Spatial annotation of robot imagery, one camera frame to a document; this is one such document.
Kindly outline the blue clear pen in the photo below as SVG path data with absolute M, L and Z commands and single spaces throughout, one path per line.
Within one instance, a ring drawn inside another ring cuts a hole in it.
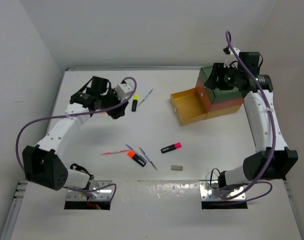
M 147 163 L 147 160 L 141 156 L 137 151 L 135 151 L 132 147 L 130 147 L 128 144 L 124 144 L 126 147 L 128 147 L 130 150 L 132 150 L 133 152 L 135 152 L 145 163 Z

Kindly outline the yellow bottom drawer box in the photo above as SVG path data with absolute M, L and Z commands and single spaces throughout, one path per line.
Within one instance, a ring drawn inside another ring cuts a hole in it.
M 242 106 L 234 106 L 223 110 L 207 112 L 201 102 L 196 87 L 171 94 L 170 102 L 175 109 L 178 120 L 182 126 L 232 114 L 237 112 Z

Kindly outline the red clear pen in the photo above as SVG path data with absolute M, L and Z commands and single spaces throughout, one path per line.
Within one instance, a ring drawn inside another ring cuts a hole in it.
M 114 154 L 121 154 L 121 153 L 127 153 L 129 152 L 129 149 L 124 149 L 124 150 L 117 150 L 117 151 L 111 151 L 111 152 L 104 152 L 100 154 L 101 156 L 107 156 L 107 155 L 114 155 Z

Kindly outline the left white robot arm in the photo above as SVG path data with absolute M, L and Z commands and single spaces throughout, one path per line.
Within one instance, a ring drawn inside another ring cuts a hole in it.
M 66 168 L 63 155 L 73 136 L 93 115 L 106 112 L 116 120 L 125 115 L 130 98 L 137 90 L 124 78 L 116 87 L 102 77 L 93 76 L 70 97 L 64 114 L 50 116 L 55 126 L 34 146 L 26 146 L 18 157 L 27 181 L 58 191 L 62 188 L 93 193 L 94 176 L 86 170 Z

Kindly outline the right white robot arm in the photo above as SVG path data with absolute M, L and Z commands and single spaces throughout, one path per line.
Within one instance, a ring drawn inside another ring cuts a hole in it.
M 284 140 L 273 106 L 273 84 L 269 75 L 261 75 L 262 57 L 259 52 L 224 49 L 234 61 L 215 62 L 206 76 L 207 90 L 237 90 L 244 99 L 244 107 L 255 145 L 255 154 L 244 159 L 242 165 L 222 171 L 218 187 L 252 187 L 262 181 L 278 180 L 298 161 L 296 150 L 289 149 Z

